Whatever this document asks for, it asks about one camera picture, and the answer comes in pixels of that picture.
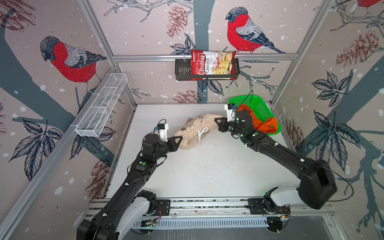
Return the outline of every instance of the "white tabletop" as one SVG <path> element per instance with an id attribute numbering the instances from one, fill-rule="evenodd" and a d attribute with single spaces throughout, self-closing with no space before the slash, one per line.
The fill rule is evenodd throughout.
<path id="1" fill-rule="evenodd" d="M 107 192 L 111 198 L 127 176 L 127 167 L 141 149 L 143 137 L 162 118 L 169 124 L 168 137 L 181 129 L 188 118 L 225 114 L 223 104 L 139 105 L 135 112 L 119 162 Z M 281 133 L 271 136 L 286 146 Z M 245 147 L 228 132 L 212 131 L 202 145 L 168 154 L 142 189 L 157 197 L 254 197 L 273 187 L 300 181 L 276 161 Z"/>

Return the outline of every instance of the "green plastic laundry basket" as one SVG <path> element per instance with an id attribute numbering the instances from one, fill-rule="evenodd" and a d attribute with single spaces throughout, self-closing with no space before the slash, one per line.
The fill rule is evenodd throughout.
<path id="1" fill-rule="evenodd" d="M 240 104 L 244 101 L 247 96 L 239 96 L 234 97 L 229 100 L 229 103 L 234 103 L 236 106 L 240 106 Z M 247 105 L 250 109 L 253 110 L 255 116 L 260 121 L 265 122 L 268 118 L 273 118 L 271 110 L 269 110 L 268 106 L 265 104 L 264 100 L 257 95 L 249 95 L 248 98 L 244 101 L 245 105 Z M 276 135 L 280 133 L 281 126 L 280 123 L 277 122 L 277 132 L 276 133 L 268 133 L 268 135 Z"/>

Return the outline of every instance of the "white mesh basket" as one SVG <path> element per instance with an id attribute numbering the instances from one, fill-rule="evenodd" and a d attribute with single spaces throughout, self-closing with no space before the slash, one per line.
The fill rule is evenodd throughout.
<path id="1" fill-rule="evenodd" d="M 124 73 L 113 73 L 101 89 L 78 126 L 76 132 L 80 136 L 99 137 L 116 102 L 122 93 L 127 76 Z"/>

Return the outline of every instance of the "bird illustration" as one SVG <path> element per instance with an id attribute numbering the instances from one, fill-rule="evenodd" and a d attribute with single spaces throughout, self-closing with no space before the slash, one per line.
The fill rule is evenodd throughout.
<path id="1" fill-rule="evenodd" d="M 352 1 L 352 0 L 345 0 L 341 3 L 339 3 L 339 5 L 342 5 L 344 3 L 347 3 L 349 1 Z M 355 10 L 353 10 L 352 14 L 354 16 L 354 13 L 355 11 L 359 8 L 359 7 L 365 7 L 367 9 L 367 13 L 363 16 L 363 18 L 367 15 L 371 15 L 372 13 L 368 11 L 368 8 L 376 3 L 378 3 L 379 1 L 381 0 L 355 0 L 355 2 L 357 1 L 357 7 Z"/>
<path id="2" fill-rule="evenodd" d="M 263 30 L 252 22 L 245 8 L 235 7 L 231 9 L 225 19 L 228 20 L 228 41 L 237 51 L 252 53 L 255 49 L 269 48 L 278 53 L 284 53 L 277 49 L 266 38 Z"/>
<path id="3" fill-rule="evenodd" d="M 40 51 L 44 61 L 48 59 L 68 80 L 76 83 L 87 83 L 87 90 L 83 92 L 92 93 L 88 90 L 88 81 L 96 75 L 98 64 L 107 59 L 99 54 L 86 51 L 84 48 L 72 47 L 60 42 L 53 36 L 48 36 L 40 43 Z"/>

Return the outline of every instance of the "black basket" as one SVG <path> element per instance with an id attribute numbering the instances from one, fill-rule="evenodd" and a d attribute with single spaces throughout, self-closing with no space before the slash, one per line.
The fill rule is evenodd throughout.
<path id="1" fill-rule="evenodd" d="M 176 59 L 175 75 L 178 81 L 190 81 L 194 78 L 202 78 L 203 80 L 230 80 L 220 78 L 235 78 L 237 79 L 240 73 L 239 60 L 234 58 L 232 61 L 235 74 L 210 74 L 210 75 L 191 75 L 191 59 Z"/>

